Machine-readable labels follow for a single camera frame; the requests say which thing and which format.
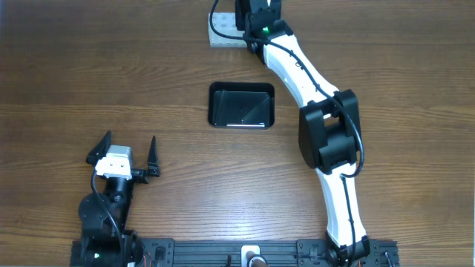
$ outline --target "wooden tabletop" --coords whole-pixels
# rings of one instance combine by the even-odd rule
[[[157,136],[163,175],[136,187],[128,217],[141,237],[324,238],[298,107],[256,56],[209,47],[212,0],[2,4],[0,264],[69,263],[91,192],[85,156],[107,130],[138,167]],[[472,263],[474,14],[473,1],[283,3],[309,60],[358,96],[361,218],[370,237],[399,242],[403,265]],[[211,127],[215,81],[272,83],[274,126]]]

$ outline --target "wood grain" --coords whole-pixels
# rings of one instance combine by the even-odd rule
[[[163,175],[137,186],[129,215],[142,237],[324,236],[298,109],[255,56],[209,48],[212,0],[1,3],[0,264],[69,263],[91,190],[85,155],[107,130],[141,166],[158,138]],[[399,241],[406,266],[472,262],[474,14],[472,1],[284,1],[310,61],[358,95],[361,217],[371,237]],[[209,126],[217,80],[271,82],[275,125]]]

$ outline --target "cable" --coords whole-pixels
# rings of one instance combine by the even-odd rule
[[[105,213],[107,214],[108,218],[110,219],[112,223],[112,226],[114,227],[114,230],[117,232],[117,238],[119,238],[119,245],[120,245],[120,266],[122,267],[122,261],[124,260],[124,254],[125,254],[124,240],[122,239],[122,235],[120,234],[119,228],[117,227],[117,224],[114,221],[114,218],[112,217],[111,213],[109,212],[105,204],[102,202],[102,198],[99,195],[99,193],[97,193],[95,181],[96,181],[96,169],[93,169],[92,176],[91,176],[91,189],[97,198],[97,202],[99,203],[99,206],[102,208],[103,211],[105,211]]]
[[[219,2],[219,0],[214,0],[213,7],[211,8],[211,12],[209,14],[209,26],[210,26],[210,28],[212,29],[212,31],[214,33],[216,33],[218,36],[221,36],[221,37],[227,38],[227,39],[243,40],[245,42],[257,42],[257,43],[261,43],[263,45],[272,45],[274,47],[280,48],[281,50],[287,52],[290,56],[292,56],[297,61],[297,63],[301,66],[301,69],[305,71],[305,73],[308,75],[310,81],[312,81],[313,85],[315,86],[316,90],[319,93],[321,93],[322,95],[324,95],[328,100],[330,100],[331,103],[333,103],[337,107],[337,109],[340,110],[341,114],[343,114],[345,119],[350,123],[351,128],[353,130],[353,133],[355,133],[356,143],[357,143],[359,153],[360,153],[359,163],[358,163],[358,167],[355,169],[355,172],[353,174],[340,174],[340,178],[343,182],[345,197],[347,198],[348,217],[350,219],[351,234],[352,234],[352,237],[353,237],[353,251],[352,251],[351,257],[348,260],[348,266],[351,266],[351,263],[353,261],[353,258],[355,256],[355,251],[356,251],[356,233],[355,233],[355,223],[353,222],[353,215],[352,215],[352,212],[351,212],[350,198],[348,197],[348,188],[347,188],[346,178],[357,177],[360,174],[361,170],[363,169],[363,165],[364,165],[364,146],[363,146],[363,140],[361,139],[361,135],[358,132],[358,128],[356,127],[354,121],[350,118],[348,113],[344,110],[343,106],[338,101],[336,101],[336,99],[332,98],[328,93],[326,93],[325,91],[323,91],[321,89],[321,86],[315,81],[315,79],[313,78],[313,76],[310,73],[309,69],[300,60],[300,58],[298,58],[298,56],[295,55],[295,53],[292,50],[289,50],[288,48],[286,48],[286,47],[284,47],[280,44],[276,44],[274,42],[271,42],[271,41],[265,40],[265,39],[256,39],[256,38],[253,38],[253,37],[248,38],[248,37],[243,37],[243,36],[242,37],[240,37],[240,36],[229,36],[229,35],[222,34],[222,33],[218,32],[214,28],[214,25],[213,25],[213,14],[214,14],[214,10],[216,9],[216,6],[217,6],[218,2]]]

